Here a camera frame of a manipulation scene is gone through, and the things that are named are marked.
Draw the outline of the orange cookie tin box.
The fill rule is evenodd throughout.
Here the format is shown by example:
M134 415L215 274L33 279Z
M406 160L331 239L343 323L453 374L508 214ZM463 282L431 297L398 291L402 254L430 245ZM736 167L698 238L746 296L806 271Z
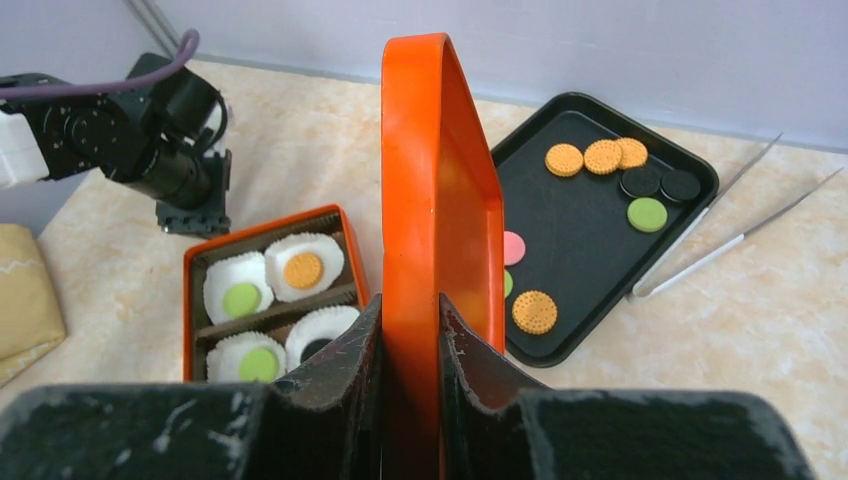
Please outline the orange cookie tin box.
M305 232L331 236L344 252L343 271L329 289L290 303L280 302L274 296L267 310L219 325L210 322L202 295L206 270L214 262L252 251L264 256L265 249L272 243L288 235ZM206 355L218 341L228 336L256 331L269 335L284 347L291 328L311 311L347 305L360 312L370 298L354 230L343 210L336 205L323 206L202 243L188 250L184 257L183 378L186 381L208 381Z

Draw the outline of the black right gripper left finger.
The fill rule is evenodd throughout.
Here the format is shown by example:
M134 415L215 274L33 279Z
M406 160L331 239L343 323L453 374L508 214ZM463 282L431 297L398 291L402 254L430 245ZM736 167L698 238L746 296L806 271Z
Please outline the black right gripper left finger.
M58 384L1 415L5 479L375 479L381 303L270 383Z

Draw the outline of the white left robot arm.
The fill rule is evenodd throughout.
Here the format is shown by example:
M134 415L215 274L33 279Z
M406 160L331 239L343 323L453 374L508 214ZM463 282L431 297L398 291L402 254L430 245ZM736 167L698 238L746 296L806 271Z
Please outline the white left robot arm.
M229 232L230 109L187 68L126 92L6 100L1 186L58 181L89 170L155 200L166 233L211 239Z

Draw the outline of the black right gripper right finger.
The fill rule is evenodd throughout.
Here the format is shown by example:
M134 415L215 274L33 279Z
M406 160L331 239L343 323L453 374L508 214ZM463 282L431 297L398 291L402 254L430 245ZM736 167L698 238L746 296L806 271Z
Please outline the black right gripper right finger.
M791 429L738 391L550 388L439 299L446 479L811 479Z

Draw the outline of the orange tin lid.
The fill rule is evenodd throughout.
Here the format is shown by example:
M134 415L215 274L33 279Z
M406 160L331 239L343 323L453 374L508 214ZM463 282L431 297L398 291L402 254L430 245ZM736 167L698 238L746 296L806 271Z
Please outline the orange tin lid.
M503 196L450 37L393 38L381 77L383 466L436 479L439 298L505 347Z

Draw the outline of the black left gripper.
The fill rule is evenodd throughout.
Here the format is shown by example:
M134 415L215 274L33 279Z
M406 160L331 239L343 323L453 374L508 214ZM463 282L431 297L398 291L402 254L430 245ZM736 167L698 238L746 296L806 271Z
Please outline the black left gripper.
M155 200L163 232L225 235L228 120L221 93L187 68L127 92L4 100L1 186L97 169Z

